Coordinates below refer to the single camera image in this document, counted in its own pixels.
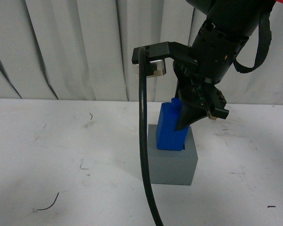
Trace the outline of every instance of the curtain fold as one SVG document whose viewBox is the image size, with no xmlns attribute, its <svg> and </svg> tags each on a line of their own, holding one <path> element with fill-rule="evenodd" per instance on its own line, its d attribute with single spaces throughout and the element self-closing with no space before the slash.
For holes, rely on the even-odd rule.
<svg viewBox="0 0 283 226">
<path fill-rule="evenodd" d="M 0 0 L 0 98 L 137 101 L 133 49 L 192 45 L 205 18 L 185 0 Z M 249 74 L 231 67 L 217 85 L 228 103 L 283 104 L 283 4 L 270 21 L 263 65 Z M 257 44 L 255 31 L 239 62 L 253 66 Z M 174 96 L 171 59 L 166 70 L 147 79 L 149 101 Z"/>
<path fill-rule="evenodd" d="M 22 98 L 55 98 L 41 72 L 22 0 L 0 0 L 0 61 Z M 2 86 L 0 97 L 13 98 L 5 87 L 8 86 Z"/>
</svg>

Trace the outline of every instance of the black cable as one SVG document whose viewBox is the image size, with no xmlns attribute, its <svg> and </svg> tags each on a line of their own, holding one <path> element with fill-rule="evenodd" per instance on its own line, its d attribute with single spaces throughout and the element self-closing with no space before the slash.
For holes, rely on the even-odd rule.
<svg viewBox="0 0 283 226">
<path fill-rule="evenodd" d="M 53 204 L 56 203 L 56 200 L 57 200 L 57 198 L 58 198 L 58 194 L 57 194 L 57 196 L 56 196 L 56 198 L 55 198 L 55 201 L 53 201 Z M 53 206 L 53 204 L 51 204 L 49 207 L 47 207 L 47 208 L 45 208 L 45 209 L 37 209 L 37 210 L 48 210 L 50 207 Z"/>
<path fill-rule="evenodd" d="M 163 226 L 158 209 L 156 207 L 149 173 L 148 149 L 147 149 L 147 53 L 146 48 L 141 47 L 138 52 L 139 60 L 139 112 L 140 112 L 140 158 L 141 174 L 148 205 L 156 226 Z"/>
</svg>

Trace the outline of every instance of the blue block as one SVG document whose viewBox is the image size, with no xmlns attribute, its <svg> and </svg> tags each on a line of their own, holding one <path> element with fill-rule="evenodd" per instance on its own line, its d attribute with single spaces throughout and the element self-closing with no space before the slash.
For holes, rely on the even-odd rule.
<svg viewBox="0 0 283 226">
<path fill-rule="evenodd" d="M 189 126 L 175 131 L 182 103 L 172 98 L 171 103 L 162 103 L 156 130 L 156 145 L 160 150 L 181 151 L 187 137 Z"/>
</svg>

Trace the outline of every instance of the black strap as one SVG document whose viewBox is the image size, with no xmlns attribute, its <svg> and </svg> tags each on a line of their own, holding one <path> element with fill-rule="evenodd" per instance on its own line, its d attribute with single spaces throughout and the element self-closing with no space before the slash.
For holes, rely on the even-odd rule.
<svg viewBox="0 0 283 226">
<path fill-rule="evenodd" d="M 266 59 L 268 54 L 269 45 L 272 40 L 272 33 L 270 31 L 270 23 L 269 23 L 269 16 L 270 12 L 273 9 L 275 1 L 271 1 L 261 10 L 260 12 L 260 19 L 259 19 L 259 42 L 258 48 L 256 53 L 255 64 L 252 68 L 245 67 L 240 63 L 235 61 L 233 62 L 236 71 L 240 73 L 249 73 L 260 67 Z"/>
</svg>

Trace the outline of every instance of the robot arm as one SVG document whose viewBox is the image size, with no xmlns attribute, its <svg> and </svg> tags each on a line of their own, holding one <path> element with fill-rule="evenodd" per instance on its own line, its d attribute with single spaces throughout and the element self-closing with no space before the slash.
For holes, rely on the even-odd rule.
<svg viewBox="0 0 283 226">
<path fill-rule="evenodd" d="M 226 100 L 215 87 L 234 63 L 237 71 L 255 70 L 265 60 L 271 41 L 269 14 L 274 0 L 187 0 L 207 15 L 191 47 L 163 42 L 146 46 L 147 76 L 164 74 L 164 59 L 174 59 L 173 68 L 178 78 L 175 97 L 183 103 L 176 129 L 183 129 L 193 122 L 209 117 L 225 119 Z M 241 49 L 259 25 L 259 45 L 253 68 L 236 61 Z M 133 51 L 132 63 L 138 70 L 138 50 Z"/>
</svg>

